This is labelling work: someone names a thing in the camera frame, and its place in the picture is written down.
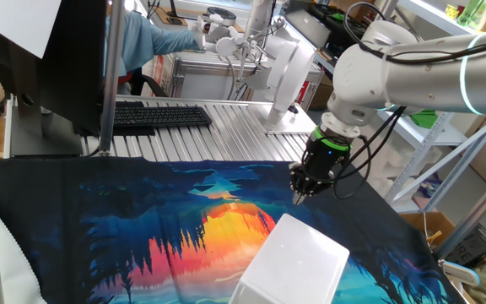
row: bottle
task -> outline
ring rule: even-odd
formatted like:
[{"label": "bottle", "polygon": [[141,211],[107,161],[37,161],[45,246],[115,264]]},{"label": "bottle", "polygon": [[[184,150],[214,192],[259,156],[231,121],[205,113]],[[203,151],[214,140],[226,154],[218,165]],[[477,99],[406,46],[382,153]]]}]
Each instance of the bottle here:
[{"label": "bottle", "polygon": [[484,1],[485,0],[470,0],[470,3],[464,8],[464,12],[462,12],[456,22],[462,26],[468,25],[470,18],[478,11]]},{"label": "bottle", "polygon": [[468,21],[468,26],[474,30],[482,30],[486,24],[486,0],[479,7],[478,11]]}]

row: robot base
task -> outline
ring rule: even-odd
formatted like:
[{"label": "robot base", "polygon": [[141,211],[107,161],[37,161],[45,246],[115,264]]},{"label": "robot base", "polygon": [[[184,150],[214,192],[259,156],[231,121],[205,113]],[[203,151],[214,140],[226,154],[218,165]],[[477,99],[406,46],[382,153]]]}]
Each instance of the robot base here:
[{"label": "robot base", "polygon": [[267,120],[269,112],[273,106],[270,105],[249,105],[247,110],[254,117],[260,129],[265,134],[305,134],[309,135],[316,128],[315,123],[309,118],[308,115],[297,106],[299,113],[294,114],[287,112],[283,119],[272,128],[265,128],[264,125]]}]

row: white box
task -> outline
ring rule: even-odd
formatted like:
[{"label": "white box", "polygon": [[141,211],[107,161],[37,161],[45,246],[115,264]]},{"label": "white box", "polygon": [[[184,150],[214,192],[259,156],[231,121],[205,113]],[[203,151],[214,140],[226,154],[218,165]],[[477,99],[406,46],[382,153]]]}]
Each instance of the white box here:
[{"label": "white box", "polygon": [[235,287],[230,304],[331,304],[349,251],[284,214]]}]

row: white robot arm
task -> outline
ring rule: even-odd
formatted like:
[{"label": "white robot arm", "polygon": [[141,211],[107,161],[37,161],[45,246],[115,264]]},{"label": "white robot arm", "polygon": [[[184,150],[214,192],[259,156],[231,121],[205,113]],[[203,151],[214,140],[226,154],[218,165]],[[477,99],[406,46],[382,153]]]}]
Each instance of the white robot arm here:
[{"label": "white robot arm", "polygon": [[[338,59],[329,112],[310,136],[302,163],[290,166],[295,204],[354,173],[343,175],[369,145],[350,156],[350,143],[362,138],[359,127],[377,110],[395,111],[388,123],[403,111],[424,108],[486,114],[486,34],[417,43],[404,28],[376,21],[362,41]],[[336,174],[335,165],[340,166]]]}]

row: green ring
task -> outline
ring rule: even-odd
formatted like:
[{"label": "green ring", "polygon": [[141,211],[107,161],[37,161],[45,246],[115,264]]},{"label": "green ring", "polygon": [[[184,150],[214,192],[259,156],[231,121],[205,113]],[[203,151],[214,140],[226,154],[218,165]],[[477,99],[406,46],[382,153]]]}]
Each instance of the green ring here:
[{"label": "green ring", "polygon": [[[320,139],[320,138],[324,137],[323,135],[321,135],[320,131],[318,130],[318,127],[316,127],[316,129],[314,129],[314,135],[316,136],[316,139]],[[341,146],[341,145],[338,145],[338,144],[334,144],[333,142],[329,141],[328,139],[322,140],[322,142],[324,144],[326,144],[327,146],[334,148],[336,150],[348,151],[348,146]]]}]

